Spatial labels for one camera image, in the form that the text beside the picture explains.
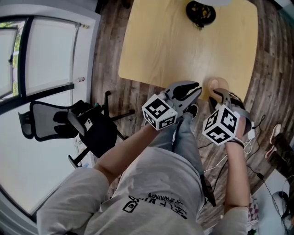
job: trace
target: table top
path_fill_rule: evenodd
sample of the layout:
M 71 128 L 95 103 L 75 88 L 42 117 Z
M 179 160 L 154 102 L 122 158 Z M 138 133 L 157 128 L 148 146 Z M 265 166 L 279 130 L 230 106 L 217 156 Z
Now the table top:
M 199 29 L 186 15 L 190 0 L 135 0 L 119 65 L 119 76 L 168 87 L 190 80 L 204 87 L 224 78 L 244 100 L 257 46 L 257 9 L 247 0 L 215 7 L 216 19 Z M 207 99 L 204 89 L 201 98 Z

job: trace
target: slipper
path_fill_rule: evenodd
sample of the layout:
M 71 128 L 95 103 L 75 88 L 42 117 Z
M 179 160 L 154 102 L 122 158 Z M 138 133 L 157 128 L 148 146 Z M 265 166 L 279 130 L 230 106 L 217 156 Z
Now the slipper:
M 265 154 L 265 158 L 268 159 L 268 157 L 274 152 L 277 151 L 276 147 L 273 145 L 271 149 Z
M 274 129 L 272 130 L 272 134 L 270 137 L 270 143 L 272 144 L 272 139 L 274 137 L 276 137 L 279 133 L 281 132 L 281 124 L 278 123 L 277 125 L 275 125 Z

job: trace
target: wooden floor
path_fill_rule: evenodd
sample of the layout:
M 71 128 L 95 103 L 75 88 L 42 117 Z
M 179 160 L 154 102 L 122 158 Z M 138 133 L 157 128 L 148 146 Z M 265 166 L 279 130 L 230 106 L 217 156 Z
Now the wooden floor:
M 278 14 L 276 8 L 267 0 L 251 0 L 258 9 L 258 45 L 254 70 L 245 98 L 246 110 L 250 112 L 255 124 L 266 115 L 261 124 L 260 132 L 253 143 L 252 153 L 260 150 L 252 157 L 247 157 L 247 163 L 256 172 L 267 177 L 273 169 L 264 158 L 270 148 L 269 137 L 276 123 L 282 124 L 282 130 L 290 142 L 294 135 L 294 30 Z M 118 76 L 118 67 L 124 34 L 130 15 L 130 9 L 121 5 L 121 0 L 109 0 L 102 10 L 102 21 L 96 40 L 96 51 L 92 80 L 92 103 L 103 103 L 104 92 L 110 90 L 110 114 L 112 116 L 135 109 L 136 115 L 116 122 L 118 129 L 124 135 L 132 135 L 141 128 L 143 115 L 142 105 L 154 93 L 159 93 L 162 88 L 150 86 Z M 209 141 L 201 135 L 202 122 L 209 115 L 208 103 L 198 102 L 200 114 L 193 123 L 192 129 L 198 146 L 203 146 Z M 204 169 L 214 167 L 224 156 L 224 147 L 210 145 L 202 148 L 200 155 Z M 205 175 L 212 185 L 225 160 L 216 169 L 208 171 Z M 203 227 L 215 224 L 223 214 L 227 168 L 217 183 L 215 198 L 217 207 L 207 204 L 203 209 L 199 222 Z M 248 169 L 252 193 L 262 184 L 260 179 Z

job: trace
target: chair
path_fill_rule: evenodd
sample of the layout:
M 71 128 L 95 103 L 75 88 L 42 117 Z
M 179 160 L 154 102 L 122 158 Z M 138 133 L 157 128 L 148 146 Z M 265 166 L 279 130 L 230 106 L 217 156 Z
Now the chair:
M 113 121 L 135 113 L 128 113 L 116 117 L 109 117 L 108 96 L 105 92 L 105 101 L 102 107 L 92 107 L 88 103 L 78 101 L 72 106 L 56 106 L 44 102 L 33 101 L 30 110 L 18 114 L 23 135 L 37 141 L 51 139 L 69 139 L 79 134 L 81 141 L 87 146 L 75 159 L 68 156 L 71 164 L 76 168 L 78 163 L 91 151 L 97 158 L 115 146 L 116 136 L 125 140 Z

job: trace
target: grey t-shirt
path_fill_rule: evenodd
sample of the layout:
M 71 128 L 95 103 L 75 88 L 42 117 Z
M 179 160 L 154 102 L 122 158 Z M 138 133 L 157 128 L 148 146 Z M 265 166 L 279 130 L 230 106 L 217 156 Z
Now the grey t-shirt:
M 40 234 L 203 235 L 196 223 L 204 204 L 198 172 L 183 157 L 148 147 L 124 172 L 113 197 L 102 203 L 108 180 L 78 168 L 37 213 Z M 215 235 L 245 235 L 248 209 L 231 209 Z

